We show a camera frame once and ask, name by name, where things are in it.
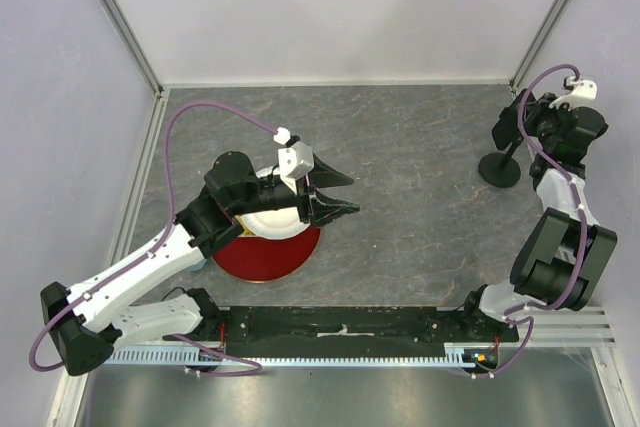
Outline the black smartphone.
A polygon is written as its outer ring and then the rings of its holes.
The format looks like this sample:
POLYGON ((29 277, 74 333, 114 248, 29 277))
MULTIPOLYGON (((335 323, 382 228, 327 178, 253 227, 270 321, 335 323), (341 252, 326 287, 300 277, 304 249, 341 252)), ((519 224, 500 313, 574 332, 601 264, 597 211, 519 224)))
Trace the black smartphone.
POLYGON ((491 136, 497 150, 504 151, 519 138, 517 127, 517 108, 505 107, 491 130, 491 136))

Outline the black phone stand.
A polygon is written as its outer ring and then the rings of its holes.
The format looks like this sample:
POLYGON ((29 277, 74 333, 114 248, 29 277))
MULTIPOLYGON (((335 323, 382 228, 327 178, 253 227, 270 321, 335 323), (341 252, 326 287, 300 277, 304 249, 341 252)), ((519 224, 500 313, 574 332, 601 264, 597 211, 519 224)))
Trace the black phone stand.
POLYGON ((498 188, 510 188, 519 181, 521 170, 513 155, 522 141, 519 131, 519 138, 507 149, 497 150, 482 157, 478 164, 478 172, 487 183, 498 188))

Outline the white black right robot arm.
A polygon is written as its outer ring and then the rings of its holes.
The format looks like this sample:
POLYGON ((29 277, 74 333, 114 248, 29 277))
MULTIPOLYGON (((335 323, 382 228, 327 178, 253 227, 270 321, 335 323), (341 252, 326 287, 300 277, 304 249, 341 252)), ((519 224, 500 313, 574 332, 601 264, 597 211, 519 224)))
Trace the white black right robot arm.
POLYGON ((507 280, 469 293, 458 328, 477 341, 494 326, 512 326, 524 311, 581 310, 590 299, 617 244, 614 231, 590 212, 583 160, 608 130, 605 118, 572 97, 520 92, 492 129, 496 146, 478 164, 488 184, 508 188, 520 179, 513 155, 526 140, 539 144, 529 168, 543 212, 516 256, 507 280))

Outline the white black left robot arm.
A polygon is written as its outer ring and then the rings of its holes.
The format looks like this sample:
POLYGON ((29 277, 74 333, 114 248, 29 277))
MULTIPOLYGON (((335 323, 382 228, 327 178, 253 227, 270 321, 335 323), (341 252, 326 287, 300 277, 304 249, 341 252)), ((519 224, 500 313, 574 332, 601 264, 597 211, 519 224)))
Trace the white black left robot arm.
POLYGON ((304 147, 280 149, 277 164, 261 171, 242 152, 222 154, 199 195, 170 212, 164 230, 146 245, 71 287, 53 282, 41 291, 44 333, 60 367, 79 376, 138 342, 189 333, 211 339, 220 318, 205 290, 142 306, 136 300, 235 240, 288 242, 358 212, 358 205, 323 192, 353 182, 304 147))

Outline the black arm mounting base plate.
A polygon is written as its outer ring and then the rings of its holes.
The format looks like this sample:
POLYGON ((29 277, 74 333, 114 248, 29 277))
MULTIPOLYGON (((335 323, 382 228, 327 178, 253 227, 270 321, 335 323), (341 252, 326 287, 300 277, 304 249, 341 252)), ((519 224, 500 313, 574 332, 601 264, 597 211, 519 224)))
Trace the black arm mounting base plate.
POLYGON ((448 343, 519 340, 515 328, 483 314, 391 306, 233 306, 188 337, 222 341, 226 353, 242 358, 439 356, 448 343))

